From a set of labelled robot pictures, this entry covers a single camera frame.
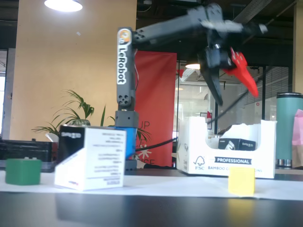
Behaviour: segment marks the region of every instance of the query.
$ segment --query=black device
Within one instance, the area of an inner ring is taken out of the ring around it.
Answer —
[[[35,158],[42,161],[42,172],[52,172],[55,166],[53,157],[56,150],[57,143],[0,140],[0,168],[5,168],[5,160],[9,158]]]
[[[256,142],[243,139],[220,138],[218,148],[223,150],[253,151],[256,149]]]

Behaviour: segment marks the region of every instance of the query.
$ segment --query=open cardboard box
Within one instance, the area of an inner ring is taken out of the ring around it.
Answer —
[[[210,148],[207,123],[203,117],[186,118],[180,126],[177,169],[188,174],[228,176],[229,168],[255,168],[257,178],[274,178],[276,163],[276,122],[261,121],[252,125],[257,133],[254,151]]]

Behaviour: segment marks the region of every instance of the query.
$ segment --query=ceiling lamp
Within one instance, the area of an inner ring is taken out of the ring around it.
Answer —
[[[75,12],[82,9],[82,5],[76,0],[46,0],[44,4],[61,12]]]
[[[200,69],[200,64],[198,64],[198,63],[187,64],[185,67],[188,68],[188,69],[192,69],[192,70],[199,70]]]
[[[199,70],[200,69],[200,64],[198,63],[197,60],[197,55],[193,54],[188,61],[186,62],[186,68],[192,69],[192,70]]]

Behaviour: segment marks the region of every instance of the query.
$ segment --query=table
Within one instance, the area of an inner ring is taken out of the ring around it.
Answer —
[[[184,176],[157,169],[129,174]],[[303,226],[303,201],[0,192],[0,203],[4,227]]]

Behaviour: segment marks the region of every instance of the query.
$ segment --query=red banner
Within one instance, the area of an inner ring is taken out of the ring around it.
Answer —
[[[175,103],[176,53],[141,52],[135,58],[139,73],[136,107],[139,128],[147,131],[147,142],[137,138],[137,148],[158,144],[172,138]],[[142,162],[171,166],[172,143],[137,152]]]

